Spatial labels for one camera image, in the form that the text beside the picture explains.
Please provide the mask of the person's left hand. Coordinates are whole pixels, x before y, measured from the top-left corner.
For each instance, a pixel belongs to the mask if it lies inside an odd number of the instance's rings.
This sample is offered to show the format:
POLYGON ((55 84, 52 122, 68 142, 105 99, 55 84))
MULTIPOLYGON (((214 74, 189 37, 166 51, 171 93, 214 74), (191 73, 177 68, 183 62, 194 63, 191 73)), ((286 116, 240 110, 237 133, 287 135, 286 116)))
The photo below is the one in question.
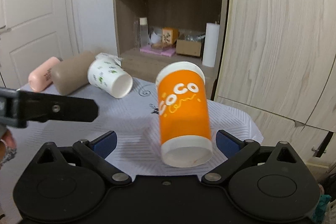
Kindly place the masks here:
POLYGON ((10 130, 1 137, 1 154, 0 154, 0 167, 2 168, 7 162, 13 160, 17 154, 17 143, 10 130))

